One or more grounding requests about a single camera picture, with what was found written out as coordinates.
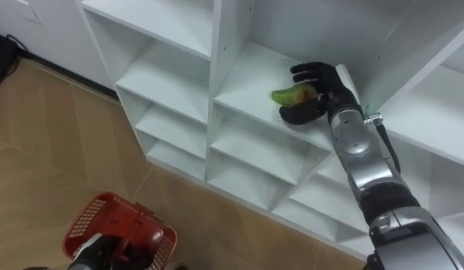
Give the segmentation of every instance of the red plastic basket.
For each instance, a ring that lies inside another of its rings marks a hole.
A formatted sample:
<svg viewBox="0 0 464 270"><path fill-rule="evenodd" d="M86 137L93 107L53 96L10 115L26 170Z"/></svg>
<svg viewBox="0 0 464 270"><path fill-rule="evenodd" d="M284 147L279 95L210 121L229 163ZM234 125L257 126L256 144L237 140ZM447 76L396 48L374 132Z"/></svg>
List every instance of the red plastic basket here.
<svg viewBox="0 0 464 270"><path fill-rule="evenodd" d="M62 250L73 259L96 233L122 237L118 254L128 243L150 253L154 260L148 270L164 269L177 243L173 228L143 205L132 204L114 193L100 193L84 208L65 235Z"/></svg>

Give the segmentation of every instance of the shelf compartment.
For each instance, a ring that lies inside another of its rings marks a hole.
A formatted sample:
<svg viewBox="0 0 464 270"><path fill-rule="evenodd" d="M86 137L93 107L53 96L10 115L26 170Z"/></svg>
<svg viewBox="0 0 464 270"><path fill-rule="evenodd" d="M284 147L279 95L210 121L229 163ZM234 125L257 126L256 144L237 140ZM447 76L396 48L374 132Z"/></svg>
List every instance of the shelf compartment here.
<svg viewBox="0 0 464 270"><path fill-rule="evenodd" d="M391 135L464 165L464 74L439 66L397 99L383 113Z"/></svg>
<svg viewBox="0 0 464 270"><path fill-rule="evenodd" d="M464 254L464 215L454 218L438 219L439 225Z"/></svg>
<svg viewBox="0 0 464 270"><path fill-rule="evenodd" d="M211 151L209 183L248 203L268 210L292 188L284 181L224 154Z"/></svg>
<svg viewBox="0 0 464 270"><path fill-rule="evenodd" d="M212 0L85 0L82 6L109 20L210 60Z"/></svg>
<svg viewBox="0 0 464 270"><path fill-rule="evenodd" d="M293 185L329 154L236 112L224 117L211 147Z"/></svg>
<svg viewBox="0 0 464 270"><path fill-rule="evenodd" d="M209 67L208 61L151 40L116 84L206 125Z"/></svg>
<svg viewBox="0 0 464 270"><path fill-rule="evenodd" d="M291 199L356 230L365 233L369 231L362 211L347 185L315 175L293 192Z"/></svg>
<svg viewBox="0 0 464 270"><path fill-rule="evenodd" d="M326 179L348 186L348 177L342 167L339 158L334 155L321 165L317 174Z"/></svg>
<svg viewBox="0 0 464 270"><path fill-rule="evenodd" d="M297 60L263 46L247 43L222 83L215 102L332 151L327 117L300 127L290 126L281 119L279 105L270 98L272 91L289 88L294 84L289 69L297 64ZM338 67L341 78L348 78L346 69L343 66Z"/></svg>
<svg viewBox="0 0 464 270"><path fill-rule="evenodd" d="M135 128L199 158L206 157L206 128L168 109L151 104Z"/></svg>
<svg viewBox="0 0 464 270"><path fill-rule="evenodd" d="M205 161L161 140L146 153L147 160L168 169L174 168L195 179L204 180Z"/></svg>
<svg viewBox="0 0 464 270"><path fill-rule="evenodd" d="M364 236L364 232L344 225L292 199L287 199L278 205L273 210L273 214L334 241Z"/></svg>
<svg viewBox="0 0 464 270"><path fill-rule="evenodd" d="M436 217L464 215L464 165L432 158L429 210Z"/></svg>

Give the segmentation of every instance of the wooden floor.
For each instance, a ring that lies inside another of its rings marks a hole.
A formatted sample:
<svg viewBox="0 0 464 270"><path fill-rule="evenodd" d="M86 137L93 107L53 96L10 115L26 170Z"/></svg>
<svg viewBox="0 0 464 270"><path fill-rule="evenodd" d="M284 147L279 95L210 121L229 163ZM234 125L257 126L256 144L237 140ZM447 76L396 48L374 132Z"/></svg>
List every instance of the wooden floor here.
<svg viewBox="0 0 464 270"><path fill-rule="evenodd" d="M147 163L121 106L30 61L0 86L0 270L66 269L61 241L99 191L175 227L195 269L362 269L363 263Z"/></svg>

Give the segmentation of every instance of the robotic arm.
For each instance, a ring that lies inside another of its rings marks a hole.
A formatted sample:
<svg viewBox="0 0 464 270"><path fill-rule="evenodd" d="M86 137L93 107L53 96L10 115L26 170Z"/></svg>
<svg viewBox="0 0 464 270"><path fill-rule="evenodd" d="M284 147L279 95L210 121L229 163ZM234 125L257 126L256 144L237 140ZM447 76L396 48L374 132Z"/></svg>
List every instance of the robotic arm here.
<svg viewBox="0 0 464 270"><path fill-rule="evenodd" d="M364 118L354 95L328 64L300 64L291 68L291 72L296 83L309 83L319 93L318 100L309 102L316 114L306 121L327 113L334 149L369 225L375 247L365 269L464 269L464 256L434 217L420 207L402 179L399 161L380 115ZM296 111L291 108L289 115L294 116ZM395 166L384 158L377 136L367 127L369 124L376 125Z"/></svg>

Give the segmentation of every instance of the black cable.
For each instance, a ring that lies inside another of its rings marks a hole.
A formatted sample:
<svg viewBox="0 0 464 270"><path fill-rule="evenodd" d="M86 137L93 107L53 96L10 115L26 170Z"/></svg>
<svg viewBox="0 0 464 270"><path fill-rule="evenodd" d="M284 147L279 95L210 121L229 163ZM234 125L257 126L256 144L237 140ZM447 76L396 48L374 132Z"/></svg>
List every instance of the black cable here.
<svg viewBox="0 0 464 270"><path fill-rule="evenodd" d="M20 40L18 40L16 37L14 37L11 34L7 34L5 37L8 40L11 40L11 41L15 42L20 47L22 47L21 49L25 51L25 53L23 53L23 56L25 56L25 57L29 56L29 48L27 46L25 46ZM19 64L20 64L20 59L19 59L18 55L16 54L14 56L14 61L12 62L12 64L9 67L8 72L4 76L0 77L0 85L5 81L5 79L7 79L10 75L12 75L13 73L15 73L15 71L17 71L17 69L19 67Z"/></svg>
<svg viewBox="0 0 464 270"><path fill-rule="evenodd" d="M400 173L399 158L397 158L396 151L394 150L394 148L392 147L392 144L390 143L389 136L387 135L385 126L383 124L377 124L375 126L375 129L377 130L377 133L379 133L379 136L381 136L382 141L384 141L384 144L390 153L390 157L392 158L392 161L394 162L394 166L396 167L397 172Z"/></svg>
<svg viewBox="0 0 464 270"><path fill-rule="evenodd" d="M27 53L29 52L29 48L27 48L27 46L25 46L20 40L18 40L16 37L14 37L13 35L11 34L7 34L5 36L7 39L15 42L16 44L19 44L21 47L22 47L22 50L25 50Z"/></svg>

